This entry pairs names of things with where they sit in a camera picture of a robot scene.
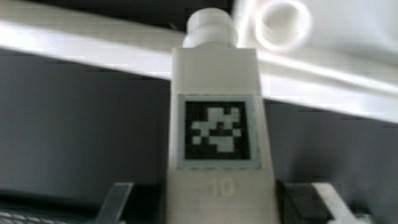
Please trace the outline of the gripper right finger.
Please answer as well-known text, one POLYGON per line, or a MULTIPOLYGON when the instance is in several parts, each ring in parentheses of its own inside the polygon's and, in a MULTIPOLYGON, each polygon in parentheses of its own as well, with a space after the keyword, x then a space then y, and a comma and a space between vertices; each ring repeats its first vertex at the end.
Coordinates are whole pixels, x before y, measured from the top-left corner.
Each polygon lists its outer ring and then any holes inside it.
POLYGON ((312 187, 332 215, 326 224, 372 224, 367 214, 353 214, 333 186, 328 183, 312 183, 312 187))

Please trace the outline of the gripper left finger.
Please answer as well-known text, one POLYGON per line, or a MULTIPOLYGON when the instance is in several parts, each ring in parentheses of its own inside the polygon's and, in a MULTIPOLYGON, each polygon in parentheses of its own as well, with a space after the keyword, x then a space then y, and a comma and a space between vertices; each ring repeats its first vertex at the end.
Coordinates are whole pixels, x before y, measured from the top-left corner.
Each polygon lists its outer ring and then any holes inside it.
POLYGON ((99 212, 90 224, 118 224, 124 206, 134 184, 131 182, 117 182, 109 188, 99 212))

